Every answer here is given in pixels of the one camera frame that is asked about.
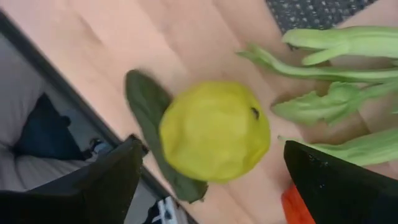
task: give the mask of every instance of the wooden surface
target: wooden surface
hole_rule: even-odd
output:
[[[236,80],[253,90],[270,119],[271,149],[250,173],[211,184],[204,202],[183,204],[198,223],[285,223],[280,195],[290,177],[278,135],[341,142],[392,125],[375,121],[384,107],[374,110],[372,103],[333,128],[275,117],[271,104],[328,84],[284,78],[234,54],[255,42],[292,64],[303,55],[280,42],[263,0],[0,0],[0,6],[121,139],[140,133],[123,93],[132,68],[151,71],[173,94],[202,80]],[[367,24],[370,15],[393,26],[397,9],[398,2],[379,0],[343,26]],[[169,189],[151,154],[144,164]],[[389,164],[373,169],[392,170]]]

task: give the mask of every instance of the yellow-green fruit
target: yellow-green fruit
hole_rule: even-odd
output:
[[[269,125],[253,93],[235,82],[205,82],[178,95],[160,124],[167,162],[193,179],[226,182],[268,151]]]

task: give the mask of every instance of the black object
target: black object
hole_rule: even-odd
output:
[[[284,158],[315,223],[398,223],[397,180],[294,141]]]
[[[141,141],[131,136],[107,156],[36,189],[0,191],[0,223],[123,223],[141,152]]]
[[[44,93],[30,112],[13,151],[41,158],[84,160],[64,118]]]
[[[266,0],[284,34],[296,28],[329,29],[376,0]]]
[[[159,207],[157,202],[148,210],[147,219],[143,224],[162,224],[162,219],[160,218]]]
[[[66,127],[69,127],[72,124],[72,121],[68,116],[61,116],[61,119]]]

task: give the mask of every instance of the vegetable leaf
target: vegetable leaf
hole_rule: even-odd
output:
[[[328,94],[318,96],[314,91],[299,98],[276,104],[272,111],[289,121],[314,125],[324,119],[333,125],[357,109],[370,98],[386,95],[398,90],[398,82],[380,84],[360,89],[354,84],[334,82]]]
[[[282,41],[295,47],[321,50],[303,58],[304,65],[315,65],[339,55],[398,58],[395,27],[356,26],[343,29],[293,29]]]
[[[385,83],[398,80],[398,67],[374,70],[348,70],[336,67],[295,67],[276,59],[256,44],[249,44],[247,51],[238,55],[255,64],[292,78],[312,78],[338,82]]]
[[[132,70],[126,75],[126,97],[160,171],[177,198],[188,202],[202,199],[207,191],[207,183],[180,174],[166,162],[163,155],[159,124],[172,101],[171,96],[153,79],[138,70]]]

